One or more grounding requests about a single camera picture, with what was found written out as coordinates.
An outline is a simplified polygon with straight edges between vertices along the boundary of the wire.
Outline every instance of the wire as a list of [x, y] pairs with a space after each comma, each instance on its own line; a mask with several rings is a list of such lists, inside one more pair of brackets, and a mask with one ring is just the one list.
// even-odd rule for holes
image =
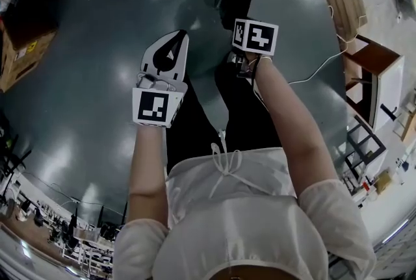
[[58, 194], [62, 194], [64, 197], [67, 197], [68, 199], [70, 199], [70, 200], [72, 200], [72, 198], [70, 197], [70, 196], [68, 196], [67, 194], [65, 194], [64, 192], [62, 192], [62, 191], [58, 191], [57, 189], [55, 189], [55, 188], [53, 188], [51, 185], [49, 185], [49, 184], [47, 184], [46, 182], [44, 182], [43, 180], [41, 180], [39, 177], [37, 177], [36, 175], [34, 175], [34, 174], [32, 174], [32, 173], [26, 173], [25, 172], [25, 175], [30, 175], [30, 176], [33, 176], [35, 179], [37, 179], [38, 181], [40, 181], [41, 183], [43, 183], [43, 184], [45, 184], [48, 188], [50, 188], [51, 190], [53, 190], [53, 191], [55, 191], [55, 192], [57, 192]]
[[248, 66], [251, 66], [256, 60], [261, 60], [261, 59], [263, 59], [263, 58], [265, 58], [265, 59], [269, 59], [271, 62], [273, 62], [273, 60], [270, 58], [270, 57], [268, 57], [268, 56], [262, 56], [262, 57], [260, 57], [260, 58], [257, 58], [257, 59], [255, 59], [255, 60], [252, 60], [249, 64], [248, 64]]
[[[80, 203], [80, 204], [87, 204], [87, 205], [99, 205], [99, 206], [103, 206], [105, 209], [107, 209], [107, 210], [110, 210], [110, 211], [112, 211], [112, 212], [114, 212], [114, 213], [116, 213], [116, 214], [119, 214], [119, 215], [123, 215], [122, 213], [120, 213], [120, 212], [117, 212], [116, 210], [113, 210], [113, 209], [111, 209], [110, 207], [107, 207], [107, 206], [105, 206], [104, 204], [100, 204], [100, 203], [89, 203], [89, 202], [87, 202], [87, 201], [82, 201], [82, 200], [80, 200], [80, 201], [75, 201], [75, 200], [73, 200], [73, 199], [76, 199], [76, 198], [73, 198], [73, 197], [70, 197], [69, 195], [67, 195], [67, 194], [65, 194], [64, 192], [62, 192], [62, 189], [61, 189], [61, 187], [57, 184], [57, 183], [51, 183], [50, 185], [49, 184], [47, 184], [46, 182], [44, 182], [43, 180], [41, 180], [39, 177], [37, 177], [37, 176], [35, 176], [34, 174], [32, 174], [32, 173], [24, 173], [25, 175], [31, 175], [31, 176], [33, 176], [35, 179], [37, 179], [38, 181], [40, 181], [41, 183], [43, 183], [43, 184], [45, 184], [48, 188], [50, 188], [51, 190], [53, 190], [53, 191], [55, 191], [55, 192], [57, 192], [57, 193], [59, 193], [59, 194], [62, 194], [63, 196], [65, 196], [65, 197], [67, 197], [69, 200], [67, 200], [67, 201], [65, 201], [63, 204], [61, 204], [60, 206], [63, 206], [63, 205], [65, 205], [65, 204], [67, 204], [67, 203]], [[51, 185], [55, 185], [55, 186], [57, 186], [58, 188], [59, 188], [59, 190], [60, 191], [58, 191], [57, 189], [55, 189], [55, 188], [53, 188]]]
[[331, 19], [333, 19], [333, 7], [330, 5], [329, 8], [331, 9]]
[[[365, 15], [365, 16], [361, 16], [361, 17], [359, 17], [358, 18], [358, 28], [360, 28], [361, 27], [361, 19], [362, 18], [366, 18], [367, 17], [367, 15]], [[316, 76], [317, 75], [317, 73], [326, 65], [326, 63], [328, 63], [331, 59], [333, 59], [333, 58], [335, 58], [335, 57], [338, 57], [338, 56], [341, 56], [343, 53], [345, 53], [347, 50], [348, 50], [348, 44], [350, 44], [350, 43], [352, 43], [352, 42], [354, 42], [355, 41], [355, 39], [357, 38], [357, 36], [358, 36], [358, 32], [357, 32], [357, 34], [354, 36], [354, 38], [352, 39], [352, 40], [350, 40], [350, 41], [346, 41], [346, 40], [344, 40], [341, 36], [339, 36], [338, 34], [337, 34], [337, 37], [341, 40], [341, 41], [343, 41], [345, 44], [346, 44], [346, 48], [345, 48], [345, 50], [344, 51], [341, 51], [340, 53], [337, 53], [336, 55], [334, 55], [334, 56], [331, 56], [330, 58], [327, 58], [326, 60], [325, 60], [325, 62], [323, 62], [320, 66], [319, 66], [319, 68], [309, 77], [309, 78], [307, 78], [307, 79], [304, 79], [304, 80], [299, 80], [299, 81], [292, 81], [292, 82], [290, 82], [289, 83], [289, 85], [293, 85], [293, 84], [300, 84], [300, 83], [306, 83], [307, 81], [310, 81], [314, 76]]]

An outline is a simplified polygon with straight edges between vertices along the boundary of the person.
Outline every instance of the person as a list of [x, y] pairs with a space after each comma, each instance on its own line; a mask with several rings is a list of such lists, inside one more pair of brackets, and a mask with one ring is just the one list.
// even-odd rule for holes
[[270, 58], [248, 59], [264, 104], [234, 64], [215, 71], [225, 138], [185, 77], [166, 183], [163, 130], [138, 127], [115, 280], [328, 279], [328, 252], [358, 279], [372, 272], [368, 233], [318, 125]]

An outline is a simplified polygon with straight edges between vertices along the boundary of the cardboard box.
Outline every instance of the cardboard box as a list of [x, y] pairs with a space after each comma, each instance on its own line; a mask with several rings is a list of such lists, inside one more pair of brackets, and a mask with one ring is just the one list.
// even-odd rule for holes
[[55, 31], [49, 32], [22, 47], [14, 47], [10, 36], [2, 25], [3, 50], [1, 53], [0, 89], [6, 92], [21, 78], [34, 70], [39, 64], [48, 45], [51, 43]]
[[57, 24], [45, 0], [16, 0], [3, 16], [1, 30], [0, 89], [6, 92], [37, 67], [56, 33]]

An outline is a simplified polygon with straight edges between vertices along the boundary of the sleeve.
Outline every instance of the sleeve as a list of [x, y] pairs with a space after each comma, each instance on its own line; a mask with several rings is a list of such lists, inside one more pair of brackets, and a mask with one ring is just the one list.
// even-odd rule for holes
[[167, 234], [167, 228], [155, 220], [139, 219], [125, 225], [114, 248], [114, 280], [151, 278], [153, 263]]
[[331, 179], [311, 185], [300, 194], [299, 206], [326, 249], [347, 261], [357, 279], [371, 274], [376, 255], [359, 209], [342, 182]]

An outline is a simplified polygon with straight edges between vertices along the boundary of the black pants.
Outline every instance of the black pants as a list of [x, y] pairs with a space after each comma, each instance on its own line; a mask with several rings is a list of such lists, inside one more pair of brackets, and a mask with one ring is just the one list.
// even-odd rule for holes
[[[212, 154], [211, 143], [221, 147], [220, 137], [209, 123], [188, 75], [184, 82], [188, 84], [188, 92], [171, 128], [166, 130], [168, 173], [182, 160]], [[237, 78], [235, 64], [219, 65], [215, 83], [229, 112], [227, 151], [281, 146], [270, 114], [248, 81]]]

